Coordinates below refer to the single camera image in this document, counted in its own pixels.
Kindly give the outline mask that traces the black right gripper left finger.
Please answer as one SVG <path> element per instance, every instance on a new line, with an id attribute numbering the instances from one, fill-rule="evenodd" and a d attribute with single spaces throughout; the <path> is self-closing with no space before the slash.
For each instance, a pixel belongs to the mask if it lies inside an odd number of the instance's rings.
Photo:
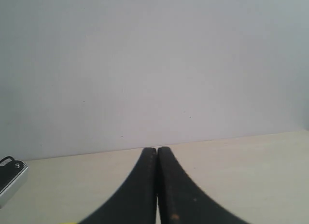
<path id="1" fill-rule="evenodd" d="M 154 224 L 156 222 L 155 148 L 144 148 L 117 191 L 82 224 Z"/>

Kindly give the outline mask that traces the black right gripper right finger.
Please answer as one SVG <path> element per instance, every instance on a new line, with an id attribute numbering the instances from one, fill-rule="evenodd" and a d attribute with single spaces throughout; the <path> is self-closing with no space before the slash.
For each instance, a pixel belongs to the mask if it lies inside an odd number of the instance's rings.
<path id="1" fill-rule="evenodd" d="M 245 224 L 205 194 L 169 147 L 157 152 L 157 196 L 162 224 Z"/>

